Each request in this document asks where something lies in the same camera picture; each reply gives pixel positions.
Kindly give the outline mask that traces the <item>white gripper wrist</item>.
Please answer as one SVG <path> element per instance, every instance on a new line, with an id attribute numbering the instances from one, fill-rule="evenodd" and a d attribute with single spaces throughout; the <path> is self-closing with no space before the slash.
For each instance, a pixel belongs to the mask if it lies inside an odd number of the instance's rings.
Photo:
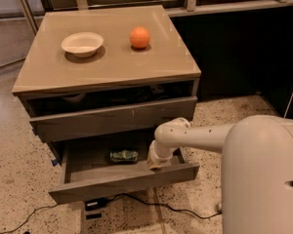
<path id="1" fill-rule="evenodd" d="M 164 164 L 169 162 L 177 147 L 165 147 L 157 140 L 154 140 L 148 150 L 146 159 L 147 166 L 150 170 L 160 169 Z"/>

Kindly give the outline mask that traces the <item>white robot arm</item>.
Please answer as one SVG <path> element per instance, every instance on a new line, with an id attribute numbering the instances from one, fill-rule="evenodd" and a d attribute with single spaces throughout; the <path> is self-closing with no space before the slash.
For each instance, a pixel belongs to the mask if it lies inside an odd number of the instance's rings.
<path id="1" fill-rule="evenodd" d="M 293 119 L 195 128 L 177 118 L 155 130 L 147 165 L 161 167 L 180 147 L 222 154 L 223 234 L 293 234 Z"/>

